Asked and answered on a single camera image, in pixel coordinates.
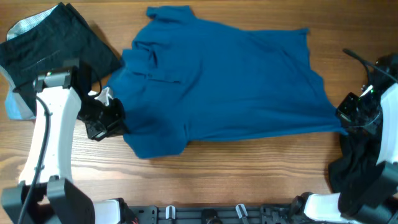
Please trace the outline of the blue polo shirt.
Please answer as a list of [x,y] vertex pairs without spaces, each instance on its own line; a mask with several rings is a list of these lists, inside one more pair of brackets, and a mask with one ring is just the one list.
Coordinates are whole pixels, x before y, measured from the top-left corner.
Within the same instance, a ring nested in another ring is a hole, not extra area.
[[188,6],[146,14],[108,81],[137,157],[178,155],[190,141],[343,131],[310,67],[307,29],[242,30]]

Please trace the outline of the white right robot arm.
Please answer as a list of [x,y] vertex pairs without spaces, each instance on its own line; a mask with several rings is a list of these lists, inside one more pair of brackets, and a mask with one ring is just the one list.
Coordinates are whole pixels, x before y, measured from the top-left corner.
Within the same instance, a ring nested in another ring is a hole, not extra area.
[[377,163],[336,194],[296,197],[289,223],[397,223],[397,84],[381,95],[381,149]]

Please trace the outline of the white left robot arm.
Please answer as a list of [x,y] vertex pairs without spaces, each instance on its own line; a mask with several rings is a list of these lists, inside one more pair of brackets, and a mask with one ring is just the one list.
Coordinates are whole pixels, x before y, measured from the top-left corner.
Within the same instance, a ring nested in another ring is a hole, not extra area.
[[32,82],[37,102],[28,160],[1,205],[13,223],[136,223],[122,198],[94,203],[73,184],[71,154],[76,121],[88,138],[101,141],[128,132],[116,98],[91,96],[91,72],[75,67],[47,70]]

